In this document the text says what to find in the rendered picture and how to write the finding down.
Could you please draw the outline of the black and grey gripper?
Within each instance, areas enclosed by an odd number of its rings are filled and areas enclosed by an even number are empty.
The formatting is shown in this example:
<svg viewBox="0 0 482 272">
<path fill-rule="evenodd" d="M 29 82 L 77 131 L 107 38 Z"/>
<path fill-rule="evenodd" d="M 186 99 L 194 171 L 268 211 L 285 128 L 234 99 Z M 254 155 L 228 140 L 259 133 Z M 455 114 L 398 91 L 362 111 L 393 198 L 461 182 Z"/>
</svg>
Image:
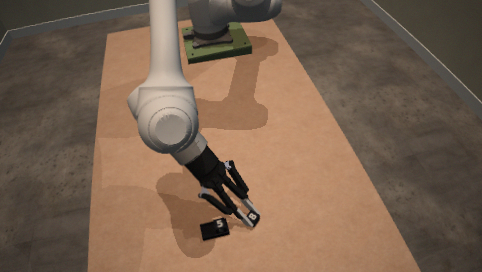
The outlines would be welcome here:
<svg viewBox="0 0 482 272">
<path fill-rule="evenodd" d="M 253 203 L 249 199 L 247 199 L 248 198 L 247 192 L 249 191 L 249 188 L 247 187 L 244 180 L 236 170 L 233 160 L 226 161 L 223 163 L 212 152 L 212 150 L 208 146 L 206 146 L 204 151 L 195 160 L 193 160 L 192 162 L 184 166 L 200 182 L 202 189 L 201 189 L 201 193 L 198 194 L 199 198 L 207 200 L 214 207 L 216 207 L 218 210 L 220 210 L 222 213 L 226 215 L 231 215 L 233 213 L 238 219 L 240 220 L 242 219 L 241 221 L 246 226 L 252 227 L 254 225 L 245 216 L 245 214 L 240 209 L 237 208 L 237 206 L 233 203 L 233 201 L 224 191 L 224 188 L 222 186 L 222 184 L 224 184 L 238 198 L 240 198 L 240 201 L 245 205 L 245 207 L 249 211 L 252 210 L 257 214 L 261 215 L 261 213 L 255 208 Z M 237 186 L 226 175 L 226 169 Z M 223 203 L 226 206 L 222 204 L 220 201 L 218 201 L 215 197 L 210 195 L 209 191 L 207 191 L 207 188 L 217 189 L 213 191 L 217 193 L 217 195 L 220 197 L 220 199 L 223 201 Z"/>
</svg>

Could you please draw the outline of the black cube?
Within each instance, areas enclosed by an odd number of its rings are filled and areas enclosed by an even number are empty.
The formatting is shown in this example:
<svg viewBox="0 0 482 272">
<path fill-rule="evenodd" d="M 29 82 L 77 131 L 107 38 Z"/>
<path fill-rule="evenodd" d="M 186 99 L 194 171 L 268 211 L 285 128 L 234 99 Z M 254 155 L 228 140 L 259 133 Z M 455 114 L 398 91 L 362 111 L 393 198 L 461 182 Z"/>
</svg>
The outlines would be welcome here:
<svg viewBox="0 0 482 272">
<path fill-rule="evenodd" d="M 215 220 L 213 220 L 213 222 L 214 222 L 216 234 L 227 231 L 227 227 L 226 227 L 224 217 L 219 218 L 219 219 L 215 219 Z"/>
<path fill-rule="evenodd" d="M 252 210 L 250 210 L 250 212 L 246 217 L 254 224 L 253 227 L 255 227 L 258 221 L 260 220 L 260 215 Z"/>
</svg>

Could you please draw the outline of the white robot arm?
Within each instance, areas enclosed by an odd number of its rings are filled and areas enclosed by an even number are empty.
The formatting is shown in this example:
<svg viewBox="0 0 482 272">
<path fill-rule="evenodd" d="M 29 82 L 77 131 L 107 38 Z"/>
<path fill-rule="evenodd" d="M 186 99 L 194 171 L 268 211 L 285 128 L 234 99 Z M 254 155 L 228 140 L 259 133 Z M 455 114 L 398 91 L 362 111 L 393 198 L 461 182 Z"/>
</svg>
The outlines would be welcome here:
<svg viewBox="0 0 482 272">
<path fill-rule="evenodd" d="M 273 19 L 281 12 L 282 0 L 188 0 L 188 8 L 194 30 L 183 33 L 183 38 L 194 40 L 193 48 L 198 49 L 233 43 L 230 22 Z M 194 88 L 182 71 L 176 0 L 149 0 L 149 17 L 149 75 L 127 103 L 142 141 L 158 153 L 173 153 L 180 165 L 186 165 L 208 142 L 198 131 Z"/>
</svg>

